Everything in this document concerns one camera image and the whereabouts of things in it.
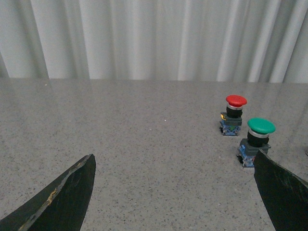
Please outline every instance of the gray speckled surface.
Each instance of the gray speckled surface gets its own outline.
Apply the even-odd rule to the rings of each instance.
[[[219,131],[229,94],[248,100],[239,137]],[[308,84],[0,79],[0,218],[94,154],[83,231],[273,231],[236,158],[255,116],[308,180]]]

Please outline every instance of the red push button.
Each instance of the red push button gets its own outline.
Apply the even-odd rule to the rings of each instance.
[[[247,103],[247,99],[240,95],[229,95],[226,101],[233,107],[242,107]]]

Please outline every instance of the white curtain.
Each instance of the white curtain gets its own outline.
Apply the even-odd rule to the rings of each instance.
[[[0,76],[308,82],[308,0],[1,0]]]

